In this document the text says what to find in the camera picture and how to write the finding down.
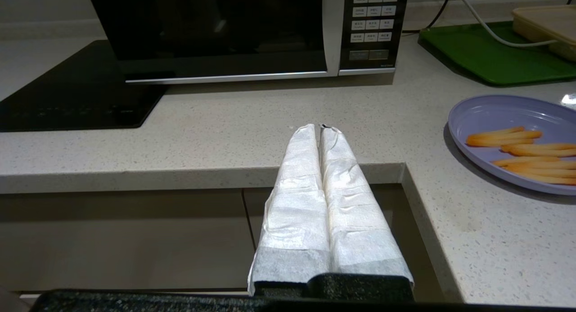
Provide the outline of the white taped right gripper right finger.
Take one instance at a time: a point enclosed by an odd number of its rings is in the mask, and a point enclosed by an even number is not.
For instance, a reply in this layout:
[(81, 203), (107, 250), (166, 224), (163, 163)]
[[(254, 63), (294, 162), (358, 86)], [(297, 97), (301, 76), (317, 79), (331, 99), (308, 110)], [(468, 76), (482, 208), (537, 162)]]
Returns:
[(319, 152), (333, 271), (401, 276), (413, 286), (405, 257), (345, 135), (323, 126)]

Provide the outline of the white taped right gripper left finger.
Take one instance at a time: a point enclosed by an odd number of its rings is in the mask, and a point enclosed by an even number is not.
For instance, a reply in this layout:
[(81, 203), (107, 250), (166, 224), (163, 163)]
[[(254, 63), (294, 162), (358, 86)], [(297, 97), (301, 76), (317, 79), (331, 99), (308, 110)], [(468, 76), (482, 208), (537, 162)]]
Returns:
[(329, 213), (320, 172), (315, 126), (290, 138), (271, 195), (247, 278), (251, 296), (259, 282), (307, 283), (331, 271)]

